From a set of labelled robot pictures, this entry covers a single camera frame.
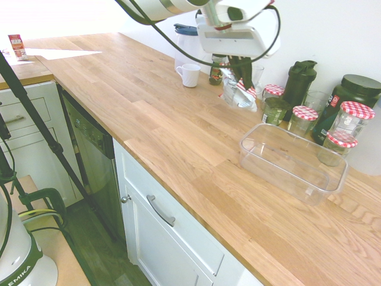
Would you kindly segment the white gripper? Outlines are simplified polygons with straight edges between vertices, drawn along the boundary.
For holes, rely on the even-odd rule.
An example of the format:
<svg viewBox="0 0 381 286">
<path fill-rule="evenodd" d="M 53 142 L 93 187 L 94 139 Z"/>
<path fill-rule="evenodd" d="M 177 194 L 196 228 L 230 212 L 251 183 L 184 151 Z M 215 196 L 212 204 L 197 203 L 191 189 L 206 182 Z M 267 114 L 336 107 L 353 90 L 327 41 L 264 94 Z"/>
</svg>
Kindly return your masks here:
<svg viewBox="0 0 381 286">
<path fill-rule="evenodd" d="M 234 24 L 227 31 L 218 31 L 206 24 L 198 24 L 198 36 L 205 52 L 229 55 L 232 71 L 237 80 L 242 79 L 244 89 L 252 87 L 252 60 L 262 57 L 273 43 L 273 29 L 262 25 L 251 27 Z"/>
</svg>

